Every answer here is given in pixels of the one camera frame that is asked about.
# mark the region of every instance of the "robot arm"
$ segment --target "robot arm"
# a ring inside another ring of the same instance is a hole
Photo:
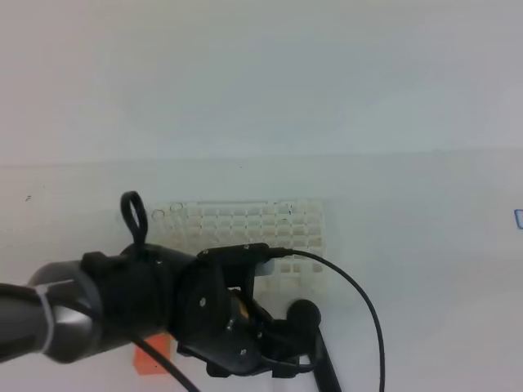
[[[327,385],[322,390],[341,391],[315,305],[298,301],[286,320],[274,320],[253,299],[257,266],[298,251],[257,243],[189,256],[145,243],[147,218],[136,192],[122,196],[121,209],[134,238],[122,254],[86,253],[78,261],[43,266],[27,287],[0,285],[0,362],[43,352],[72,363],[132,341],[188,390],[197,390],[143,342],[168,332],[177,339],[178,352],[204,361],[210,376],[272,372],[289,378],[315,370],[318,385]],[[299,363],[303,355],[311,364]]]

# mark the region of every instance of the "white background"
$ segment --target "white background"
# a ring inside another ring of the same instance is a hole
[[[521,2],[0,2],[0,164],[523,147]]]
[[[322,198],[329,258],[381,317],[388,392],[520,391],[522,20],[517,2],[0,2],[1,280],[119,252],[125,190]],[[377,390],[363,301],[335,275],[315,300],[343,390]],[[131,360],[29,356],[0,380],[175,388]],[[273,390],[180,365],[203,391]],[[278,388],[314,390],[306,376]]]

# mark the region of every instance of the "white cable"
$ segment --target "white cable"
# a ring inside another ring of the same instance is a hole
[[[45,314],[47,321],[47,336],[42,346],[42,352],[45,354],[49,350],[49,347],[52,343],[52,337],[55,334],[55,316],[52,313],[51,305],[49,304],[49,300],[47,299],[47,286],[40,284],[36,286],[34,290],[40,297],[40,301],[42,302],[43,307],[43,313]]]

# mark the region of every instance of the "orange object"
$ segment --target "orange object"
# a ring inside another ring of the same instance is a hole
[[[171,360],[171,337],[162,333],[150,337],[146,340],[165,358]],[[147,376],[150,374],[166,374],[167,371],[158,365],[158,363],[146,354],[142,349],[136,347],[134,353],[134,367],[140,376]]]

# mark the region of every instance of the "white pipette tip rack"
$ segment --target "white pipette tip rack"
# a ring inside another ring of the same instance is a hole
[[[323,206],[317,200],[172,202],[146,210],[147,242],[189,254],[245,243],[325,253]],[[324,287],[323,275],[324,267],[309,259],[275,259],[257,271],[255,292],[318,291]]]

